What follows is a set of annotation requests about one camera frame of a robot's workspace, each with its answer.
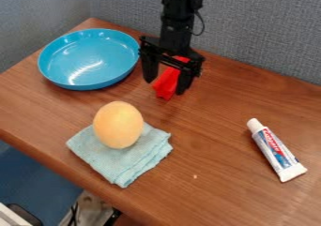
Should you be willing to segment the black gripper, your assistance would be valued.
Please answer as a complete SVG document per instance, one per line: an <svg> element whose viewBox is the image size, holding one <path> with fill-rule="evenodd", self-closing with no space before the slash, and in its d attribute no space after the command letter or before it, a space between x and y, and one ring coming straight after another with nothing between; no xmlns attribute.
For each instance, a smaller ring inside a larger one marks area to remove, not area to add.
<svg viewBox="0 0 321 226"><path fill-rule="evenodd" d="M151 83L158 76L158 65L163 63L181 70L175 94L182 95L191 87L194 77L201 76L205 57L193 49L183 52L163 48L159 44L161 38L141 36L139 55L142 59L143 78Z"/></svg>

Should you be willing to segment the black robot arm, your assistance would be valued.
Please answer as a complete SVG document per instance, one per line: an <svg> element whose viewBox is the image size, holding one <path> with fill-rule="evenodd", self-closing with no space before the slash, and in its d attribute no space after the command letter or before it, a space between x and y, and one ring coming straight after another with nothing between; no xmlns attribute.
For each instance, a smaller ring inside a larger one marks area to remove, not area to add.
<svg viewBox="0 0 321 226"><path fill-rule="evenodd" d="M161 36L142 36L139 55L143 78L151 83L158 76L159 65L179 70L175 94L182 95L190 88L193 79L201 76L205 56L191 48L191 37L202 35L193 32L194 18L204 23L199 9L204 0L162 0Z"/></svg>

